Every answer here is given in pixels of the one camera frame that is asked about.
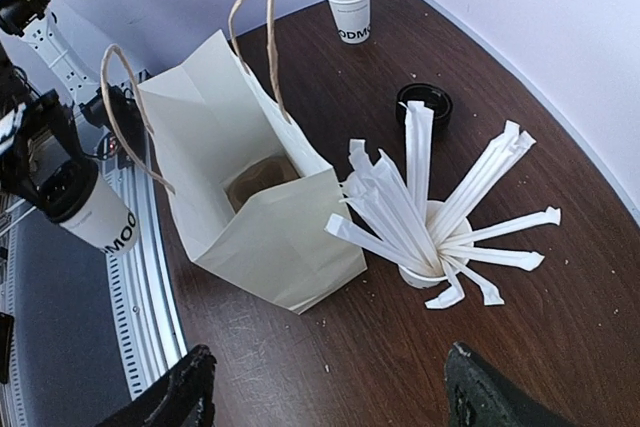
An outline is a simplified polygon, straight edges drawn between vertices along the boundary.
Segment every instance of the black plastic lid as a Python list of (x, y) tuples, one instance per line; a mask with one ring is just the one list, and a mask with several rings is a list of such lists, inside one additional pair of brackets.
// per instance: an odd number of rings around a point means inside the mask
[(40, 196), (47, 218), (59, 224), (69, 220), (86, 204), (98, 179), (98, 165), (90, 160), (68, 160), (44, 181)]
[(405, 85), (396, 98), (396, 120), (404, 126), (404, 119), (407, 115), (400, 103), (406, 104), (410, 100), (421, 100), (425, 107), (433, 110), (433, 132), (439, 133), (446, 129), (451, 120), (453, 102), (451, 97), (440, 87), (431, 84), (409, 84)]

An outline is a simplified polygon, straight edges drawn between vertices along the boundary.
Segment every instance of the table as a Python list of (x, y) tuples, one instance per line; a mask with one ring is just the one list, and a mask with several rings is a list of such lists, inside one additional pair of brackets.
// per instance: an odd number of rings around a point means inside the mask
[[(472, 263), (505, 306), (466, 299), (444, 311), (389, 262), (297, 316), (189, 263), (158, 189), (165, 248), (183, 329), (218, 358), (219, 427), (444, 426), (443, 366), (462, 340), (529, 395), (579, 425), (640, 425), (640, 232), (611, 187), (546, 109), (470, 38), (421, 0), (372, 0), (372, 36), (347, 46), (321, 3), (276, 24), (286, 107), (344, 179), (348, 140), (366, 138), (404, 164), (396, 92), (423, 81), (454, 102), (433, 146), (430, 196), (445, 199), (511, 119), (538, 144), (471, 214), (471, 224), (561, 207), (560, 227), (489, 240), (538, 250), (535, 271)], [(268, 85), (266, 32), (241, 38)]]

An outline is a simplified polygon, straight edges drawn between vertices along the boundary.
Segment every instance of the dark brown tabletop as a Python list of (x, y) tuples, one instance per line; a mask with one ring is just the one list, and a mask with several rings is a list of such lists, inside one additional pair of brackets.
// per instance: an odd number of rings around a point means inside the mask
[[(430, 197), (445, 199), (510, 119), (538, 143), (471, 224), (552, 205), (562, 208), (562, 225), (482, 243), (546, 255), (530, 273), (470, 264), (496, 283), (504, 306), (483, 307), (479, 289), (462, 279), (464, 301), (428, 311), (425, 300), (441, 287), (415, 290), (367, 254), (366, 273), (298, 316), (192, 265), (157, 189), (187, 340), (218, 358), (216, 425), (447, 425), (443, 366), (457, 340), (579, 425), (640, 425), (640, 232), (630, 214), (545, 108), (434, 9), (421, 0), (372, 0), (372, 9), (371, 38), (357, 46), (339, 40), (326, 3), (276, 24), (286, 107), (338, 177), (350, 171), (350, 138), (404, 165), (396, 92), (434, 83), (454, 112), (433, 146)], [(267, 86), (265, 38), (258, 29), (241, 47)]]

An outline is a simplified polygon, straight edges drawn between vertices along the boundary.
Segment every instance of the paper bag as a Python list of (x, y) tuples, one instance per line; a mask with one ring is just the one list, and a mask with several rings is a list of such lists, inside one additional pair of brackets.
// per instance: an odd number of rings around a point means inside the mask
[[(238, 54), (232, 21), (242, 1), (229, 18)], [(143, 106), (162, 171), (154, 178), (167, 187), (189, 259), (302, 313), (366, 265), (360, 248), (324, 232), (331, 214), (347, 217), (349, 212), (339, 202), (342, 193), (332, 166), (284, 110), (273, 19), (273, 0), (268, 0), (267, 48), (278, 103), (241, 56), (233, 54), (222, 31), (134, 94), (140, 97), (136, 101)], [(112, 51), (123, 59), (117, 46)], [(103, 73), (110, 55), (105, 54)], [(300, 178), (256, 193), (235, 213), (226, 189), (251, 166), (277, 156), (286, 156)]]

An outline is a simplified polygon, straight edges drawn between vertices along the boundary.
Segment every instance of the bag handle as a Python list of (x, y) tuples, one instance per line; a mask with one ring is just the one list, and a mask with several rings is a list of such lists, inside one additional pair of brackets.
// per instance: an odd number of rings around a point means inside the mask
[(100, 66), (100, 90), (102, 92), (102, 101), (104, 102), (104, 110), (107, 111), (107, 117), (109, 118), (109, 122), (111, 123), (111, 127), (113, 128), (113, 134), (120, 142), (120, 145), (124, 148), (125, 152), (133, 162), (140, 167), (144, 172), (149, 174), (151, 178), (157, 180), (162, 185), (166, 187), (166, 189), (175, 195), (176, 189), (173, 185), (171, 185), (162, 175), (155, 173), (147, 164), (145, 164), (133, 151), (127, 140), (122, 135), (122, 131), (120, 130), (120, 126), (116, 121), (115, 115), (113, 115), (113, 109), (111, 108), (111, 99), (109, 98), (109, 83), (107, 78), (107, 68), (109, 67), (109, 61), (111, 60), (111, 56), (116, 54), (120, 58), (120, 62), (124, 66), (127, 71), (127, 75), (129, 76), (129, 81), (131, 82), (131, 90), (133, 90), (133, 97), (136, 100), (136, 105), (138, 106), (138, 110), (140, 111), (140, 115), (142, 116), (142, 122), (144, 123), (144, 127), (149, 132), (149, 134), (153, 135), (153, 127), (149, 123), (149, 118), (147, 117), (147, 113), (144, 109), (144, 104), (142, 103), (142, 96), (140, 95), (140, 90), (138, 90), (138, 83), (136, 82), (135, 76), (133, 74), (133, 69), (129, 64), (129, 61), (125, 57), (124, 53), (120, 46), (116, 44), (111, 44), (104, 53), (104, 57), (102, 57), (102, 64)]
[[(245, 63), (242, 58), (242, 54), (240, 53), (240, 46), (238, 45), (238, 39), (236, 38), (236, 33), (233, 28), (233, 19), (238, 12), (240, 6), (244, 3), (245, 0), (236, 0), (231, 7), (231, 12), (229, 13), (229, 35), (231, 36), (231, 45), (233, 46), (233, 51), (238, 56), (240, 63), (244, 67), (245, 72), (249, 73), (249, 67)], [(269, 57), (269, 77), (271, 79), (271, 86), (273, 87), (273, 94), (276, 97), (276, 102), (280, 107), (280, 112), (282, 112), (282, 116), (287, 121), (287, 123), (291, 123), (291, 117), (289, 113), (284, 108), (284, 101), (282, 100), (282, 93), (280, 92), (280, 80), (278, 78), (278, 49), (276, 47), (276, 38), (275, 38), (275, 1), (267, 0), (267, 55)]]

